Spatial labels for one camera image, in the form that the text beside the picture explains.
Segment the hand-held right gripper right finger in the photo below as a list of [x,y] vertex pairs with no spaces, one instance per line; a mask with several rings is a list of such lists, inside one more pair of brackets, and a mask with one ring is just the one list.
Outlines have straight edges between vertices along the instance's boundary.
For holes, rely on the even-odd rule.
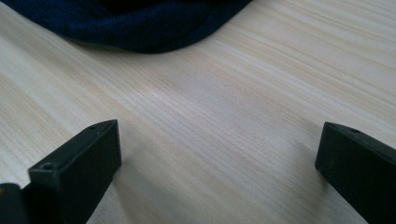
[[326,122],[315,168],[369,224],[396,224],[396,149]]

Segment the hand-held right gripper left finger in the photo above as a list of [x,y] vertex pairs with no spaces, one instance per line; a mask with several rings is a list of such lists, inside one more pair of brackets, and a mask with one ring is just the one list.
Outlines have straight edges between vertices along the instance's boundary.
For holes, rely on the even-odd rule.
[[96,123],[28,169],[34,224],[85,224],[121,166],[118,122]]

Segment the dark blue knitted cloth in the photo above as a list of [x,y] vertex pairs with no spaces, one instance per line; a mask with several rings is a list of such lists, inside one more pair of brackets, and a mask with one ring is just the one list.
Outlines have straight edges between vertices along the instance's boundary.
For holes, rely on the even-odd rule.
[[252,0],[0,0],[28,20],[73,40],[162,53],[216,32]]

